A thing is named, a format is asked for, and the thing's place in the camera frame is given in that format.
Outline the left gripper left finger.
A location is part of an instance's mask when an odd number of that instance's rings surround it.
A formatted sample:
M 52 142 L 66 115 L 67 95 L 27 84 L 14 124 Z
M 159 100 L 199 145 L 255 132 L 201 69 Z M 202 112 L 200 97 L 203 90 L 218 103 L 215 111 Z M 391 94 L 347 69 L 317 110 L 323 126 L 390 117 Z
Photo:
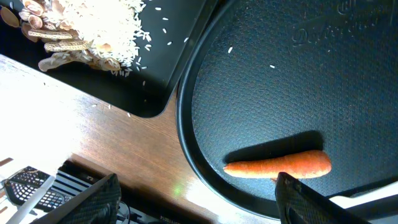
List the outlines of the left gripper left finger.
M 121 201 L 118 176 L 110 174 L 33 224 L 115 224 Z

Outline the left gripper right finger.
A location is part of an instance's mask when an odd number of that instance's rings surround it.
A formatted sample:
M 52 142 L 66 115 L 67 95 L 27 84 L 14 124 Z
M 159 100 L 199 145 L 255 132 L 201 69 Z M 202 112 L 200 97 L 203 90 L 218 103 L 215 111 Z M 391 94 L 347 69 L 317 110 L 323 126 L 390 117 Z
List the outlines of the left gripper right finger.
M 275 198 L 283 224 L 368 224 L 369 222 L 331 202 L 291 175 L 281 172 Z

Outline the orange carrot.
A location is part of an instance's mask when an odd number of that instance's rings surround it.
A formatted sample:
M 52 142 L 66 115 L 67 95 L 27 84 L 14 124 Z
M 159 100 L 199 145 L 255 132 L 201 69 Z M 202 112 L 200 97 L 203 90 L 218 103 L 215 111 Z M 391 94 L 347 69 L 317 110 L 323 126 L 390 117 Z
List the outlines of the orange carrot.
M 326 153 L 312 150 L 260 161 L 232 162 L 223 170 L 233 177 L 247 179 L 276 179 L 280 172 L 296 179 L 312 179 L 328 174 L 332 164 Z

